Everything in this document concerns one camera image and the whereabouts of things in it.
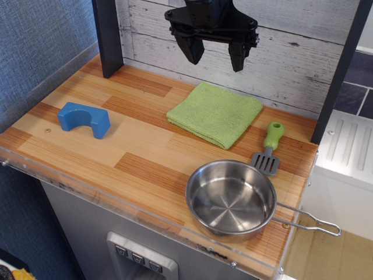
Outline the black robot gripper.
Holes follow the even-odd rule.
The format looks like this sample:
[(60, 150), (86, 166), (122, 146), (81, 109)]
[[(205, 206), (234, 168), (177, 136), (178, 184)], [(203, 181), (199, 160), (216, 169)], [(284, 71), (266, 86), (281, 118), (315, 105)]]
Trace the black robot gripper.
[(204, 53), (203, 41), (226, 43), (234, 72), (243, 70), (251, 47), (259, 43), (258, 22), (240, 12), (233, 1), (185, 1), (185, 6), (168, 10), (171, 34), (192, 64)]

